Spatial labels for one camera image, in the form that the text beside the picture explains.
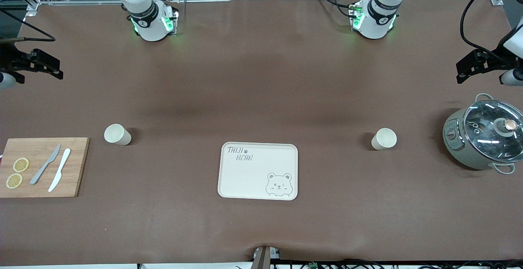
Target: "wooden cutting board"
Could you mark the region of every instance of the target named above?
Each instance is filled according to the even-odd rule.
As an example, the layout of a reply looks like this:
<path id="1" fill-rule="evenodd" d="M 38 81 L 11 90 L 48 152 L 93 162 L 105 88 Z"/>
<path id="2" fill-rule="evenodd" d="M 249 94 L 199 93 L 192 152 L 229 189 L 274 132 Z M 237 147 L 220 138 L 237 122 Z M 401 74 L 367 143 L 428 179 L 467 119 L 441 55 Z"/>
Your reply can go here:
<path id="1" fill-rule="evenodd" d="M 47 166 L 35 185 L 29 184 L 34 174 L 44 165 L 58 144 L 60 144 L 60 152 L 56 159 Z M 7 140 L 0 165 L 0 198 L 77 196 L 88 146 L 89 138 L 86 137 L 12 138 Z M 48 192 L 66 148 L 71 149 L 71 154 L 62 169 L 62 179 L 53 191 Z M 21 157 L 29 160 L 29 168 L 20 172 L 23 177 L 22 184 L 17 188 L 9 189 L 6 180 L 15 173 L 13 163 Z"/>

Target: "cup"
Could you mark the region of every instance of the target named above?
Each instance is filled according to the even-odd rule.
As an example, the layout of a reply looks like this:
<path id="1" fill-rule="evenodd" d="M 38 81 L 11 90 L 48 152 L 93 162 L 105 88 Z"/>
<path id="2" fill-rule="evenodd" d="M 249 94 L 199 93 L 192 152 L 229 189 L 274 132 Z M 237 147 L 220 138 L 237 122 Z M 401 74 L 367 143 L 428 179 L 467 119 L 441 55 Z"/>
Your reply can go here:
<path id="1" fill-rule="evenodd" d="M 389 128 L 381 128 L 372 138 L 372 147 L 376 150 L 386 150 L 396 145 L 396 133 Z"/>
<path id="2" fill-rule="evenodd" d="M 103 138 L 109 143 L 126 146 L 131 142 L 131 134 L 120 124 L 112 124 L 103 133 Z"/>

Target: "bear drawing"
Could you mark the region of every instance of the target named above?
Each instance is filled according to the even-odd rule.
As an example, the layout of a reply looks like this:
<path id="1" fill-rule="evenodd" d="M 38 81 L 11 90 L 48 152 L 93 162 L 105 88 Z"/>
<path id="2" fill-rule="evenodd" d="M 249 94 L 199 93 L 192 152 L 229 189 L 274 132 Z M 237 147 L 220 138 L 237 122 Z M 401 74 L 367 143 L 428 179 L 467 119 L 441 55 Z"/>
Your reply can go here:
<path id="1" fill-rule="evenodd" d="M 293 193 L 293 187 L 291 186 L 291 174 L 286 173 L 283 176 L 278 176 L 274 173 L 269 173 L 267 179 L 269 179 L 269 183 L 267 183 L 265 191 L 267 191 L 269 195 L 289 196 Z"/>

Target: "knife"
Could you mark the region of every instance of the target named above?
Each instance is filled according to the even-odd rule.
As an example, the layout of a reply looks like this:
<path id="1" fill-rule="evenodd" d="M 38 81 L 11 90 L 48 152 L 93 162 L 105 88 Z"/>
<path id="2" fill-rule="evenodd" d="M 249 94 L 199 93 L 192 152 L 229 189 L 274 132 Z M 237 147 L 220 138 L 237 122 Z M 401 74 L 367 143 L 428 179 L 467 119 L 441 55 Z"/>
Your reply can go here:
<path id="1" fill-rule="evenodd" d="M 70 153 L 71 153 L 70 148 L 66 148 L 64 150 L 64 154 L 62 155 L 62 161 L 60 162 L 60 166 L 58 166 L 58 171 L 56 171 L 56 175 L 54 176 L 51 186 L 49 186 L 48 192 L 53 191 L 53 189 L 56 187 L 58 182 L 60 182 L 60 179 L 62 178 L 62 169 L 63 169 L 63 167 L 65 165 L 65 161 L 67 161 L 67 158 L 69 157 Z"/>
<path id="2" fill-rule="evenodd" d="M 31 179 L 31 181 L 29 182 L 30 184 L 34 185 L 38 182 L 38 180 L 40 179 L 40 177 L 42 176 L 43 174 L 43 171 L 45 171 L 45 168 L 47 168 L 47 165 L 49 165 L 50 163 L 52 163 L 54 161 L 54 159 L 56 159 L 56 156 L 58 155 L 58 152 L 60 151 L 60 144 L 58 144 L 56 146 L 56 148 L 54 149 L 53 153 L 51 154 L 51 156 L 49 157 L 49 159 L 47 159 L 47 162 L 40 168 L 40 170 L 34 175 L 34 177 Z"/>

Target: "white tray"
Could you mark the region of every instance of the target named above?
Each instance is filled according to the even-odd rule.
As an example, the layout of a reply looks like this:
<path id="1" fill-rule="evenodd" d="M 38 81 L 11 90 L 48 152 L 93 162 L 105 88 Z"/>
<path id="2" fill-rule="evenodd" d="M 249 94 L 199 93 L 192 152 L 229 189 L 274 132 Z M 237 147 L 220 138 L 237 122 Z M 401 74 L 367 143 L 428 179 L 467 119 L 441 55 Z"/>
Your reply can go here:
<path id="1" fill-rule="evenodd" d="M 227 142 L 222 146 L 218 193 L 230 198 L 295 199 L 296 146 Z"/>

